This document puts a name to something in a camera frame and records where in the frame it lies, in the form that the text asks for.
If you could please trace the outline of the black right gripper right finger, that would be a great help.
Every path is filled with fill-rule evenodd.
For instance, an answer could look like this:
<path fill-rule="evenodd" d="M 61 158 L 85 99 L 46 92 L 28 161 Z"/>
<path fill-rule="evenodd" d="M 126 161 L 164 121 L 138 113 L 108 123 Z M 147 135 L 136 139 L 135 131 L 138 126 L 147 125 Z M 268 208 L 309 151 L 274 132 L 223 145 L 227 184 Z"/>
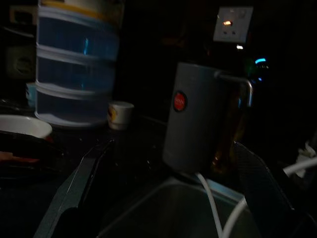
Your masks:
<path fill-rule="evenodd" d="M 283 169 L 239 142 L 234 154 L 250 212 L 262 238 L 317 238 L 317 221 Z"/>

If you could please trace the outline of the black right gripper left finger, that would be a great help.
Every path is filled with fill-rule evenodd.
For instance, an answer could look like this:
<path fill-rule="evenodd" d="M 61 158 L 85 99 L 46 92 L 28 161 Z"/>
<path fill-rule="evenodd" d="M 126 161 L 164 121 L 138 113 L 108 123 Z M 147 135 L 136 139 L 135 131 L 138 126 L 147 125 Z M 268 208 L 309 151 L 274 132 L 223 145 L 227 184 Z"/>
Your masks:
<path fill-rule="evenodd" d="M 107 140 L 92 147 L 82 157 L 77 168 L 58 188 L 33 238 L 52 238 L 61 218 L 78 209 L 94 180 L 100 162 L 114 145 L 114 139 Z"/>

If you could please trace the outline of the black pan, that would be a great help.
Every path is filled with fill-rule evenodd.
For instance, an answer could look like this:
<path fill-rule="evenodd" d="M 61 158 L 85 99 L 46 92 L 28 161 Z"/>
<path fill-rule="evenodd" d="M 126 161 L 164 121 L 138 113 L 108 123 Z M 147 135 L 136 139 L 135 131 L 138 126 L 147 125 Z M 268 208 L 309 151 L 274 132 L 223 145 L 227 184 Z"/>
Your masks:
<path fill-rule="evenodd" d="M 46 139 L 0 131 L 0 169 L 60 172 L 64 152 Z"/>

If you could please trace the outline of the amber glass bottle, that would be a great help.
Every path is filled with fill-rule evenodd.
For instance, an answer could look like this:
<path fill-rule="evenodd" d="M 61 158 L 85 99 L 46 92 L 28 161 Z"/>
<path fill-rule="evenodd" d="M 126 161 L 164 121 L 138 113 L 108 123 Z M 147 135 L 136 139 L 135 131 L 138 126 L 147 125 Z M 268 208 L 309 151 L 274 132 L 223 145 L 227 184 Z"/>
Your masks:
<path fill-rule="evenodd" d="M 247 92 L 241 86 L 233 89 L 229 94 L 227 109 L 220 130 L 220 138 L 211 164 L 211 171 L 215 174 L 230 173 L 234 166 L 233 142 L 241 135 Z"/>

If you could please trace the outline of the white bowl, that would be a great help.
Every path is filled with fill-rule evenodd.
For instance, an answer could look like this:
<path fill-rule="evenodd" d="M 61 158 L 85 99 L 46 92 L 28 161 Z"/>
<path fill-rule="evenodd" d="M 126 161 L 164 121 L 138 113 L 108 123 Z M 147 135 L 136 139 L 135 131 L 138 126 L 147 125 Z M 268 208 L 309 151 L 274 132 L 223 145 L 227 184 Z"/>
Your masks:
<path fill-rule="evenodd" d="M 52 133 L 52 130 L 50 124 L 37 118 L 20 115 L 0 115 L 0 131 L 45 139 Z"/>

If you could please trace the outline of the small white cup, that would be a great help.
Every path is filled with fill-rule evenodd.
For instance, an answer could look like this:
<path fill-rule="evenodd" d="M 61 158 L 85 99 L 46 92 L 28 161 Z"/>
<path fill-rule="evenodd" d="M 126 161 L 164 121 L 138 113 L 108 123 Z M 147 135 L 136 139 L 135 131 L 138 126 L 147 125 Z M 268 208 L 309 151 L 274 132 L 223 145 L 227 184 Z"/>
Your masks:
<path fill-rule="evenodd" d="M 124 101 L 112 101 L 108 104 L 107 121 L 113 130 L 126 130 L 130 124 L 134 105 Z"/>

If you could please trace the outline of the steel sink basin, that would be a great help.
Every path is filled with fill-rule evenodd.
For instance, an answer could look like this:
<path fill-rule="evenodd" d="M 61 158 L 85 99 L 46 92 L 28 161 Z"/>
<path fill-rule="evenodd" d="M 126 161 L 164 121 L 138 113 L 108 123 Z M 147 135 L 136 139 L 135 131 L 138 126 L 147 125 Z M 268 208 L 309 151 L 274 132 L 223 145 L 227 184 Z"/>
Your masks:
<path fill-rule="evenodd" d="M 168 178 L 124 202 L 96 238 L 218 238 L 204 188 Z"/>

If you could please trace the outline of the grey mug with red logo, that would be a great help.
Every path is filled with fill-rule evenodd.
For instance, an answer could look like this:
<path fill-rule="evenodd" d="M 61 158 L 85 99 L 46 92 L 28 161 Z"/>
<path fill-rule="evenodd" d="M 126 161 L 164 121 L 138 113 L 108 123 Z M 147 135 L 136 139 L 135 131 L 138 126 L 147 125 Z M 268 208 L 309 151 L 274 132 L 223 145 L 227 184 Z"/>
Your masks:
<path fill-rule="evenodd" d="M 230 97 L 249 108 L 253 86 L 220 69 L 180 62 L 177 65 L 162 159 L 175 171 L 200 172 L 211 166 L 219 145 Z"/>

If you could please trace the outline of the blue translucent stacked drawer tower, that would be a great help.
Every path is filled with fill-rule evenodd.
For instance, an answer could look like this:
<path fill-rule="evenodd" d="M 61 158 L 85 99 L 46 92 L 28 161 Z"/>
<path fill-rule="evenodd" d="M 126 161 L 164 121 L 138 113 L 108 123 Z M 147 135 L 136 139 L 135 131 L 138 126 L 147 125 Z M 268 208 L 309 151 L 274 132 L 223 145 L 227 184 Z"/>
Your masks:
<path fill-rule="evenodd" d="M 35 116 L 56 126 L 106 123 L 124 0 L 39 0 Z"/>

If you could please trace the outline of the dark appliance with blue light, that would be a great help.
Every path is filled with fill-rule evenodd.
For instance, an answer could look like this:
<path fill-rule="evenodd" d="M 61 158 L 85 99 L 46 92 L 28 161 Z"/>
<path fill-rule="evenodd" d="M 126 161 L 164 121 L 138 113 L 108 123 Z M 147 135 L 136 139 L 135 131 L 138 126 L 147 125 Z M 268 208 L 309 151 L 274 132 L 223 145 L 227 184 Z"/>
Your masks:
<path fill-rule="evenodd" d="M 244 74 L 252 84 L 263 83 L 269 77 L 269 64 L 266 58 L 244 60 Z"/>

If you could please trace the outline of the white wall socket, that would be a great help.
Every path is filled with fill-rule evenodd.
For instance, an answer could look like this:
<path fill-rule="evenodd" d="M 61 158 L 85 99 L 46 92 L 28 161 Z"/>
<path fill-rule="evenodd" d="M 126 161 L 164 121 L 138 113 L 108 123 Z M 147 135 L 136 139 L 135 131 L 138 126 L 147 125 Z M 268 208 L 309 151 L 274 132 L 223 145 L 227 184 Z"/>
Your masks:
<path fill-rule="evenodd" d="M 215 42 L 242 43 L 247 39 L 252 6 L 220 7 L 213 33 Z"/>

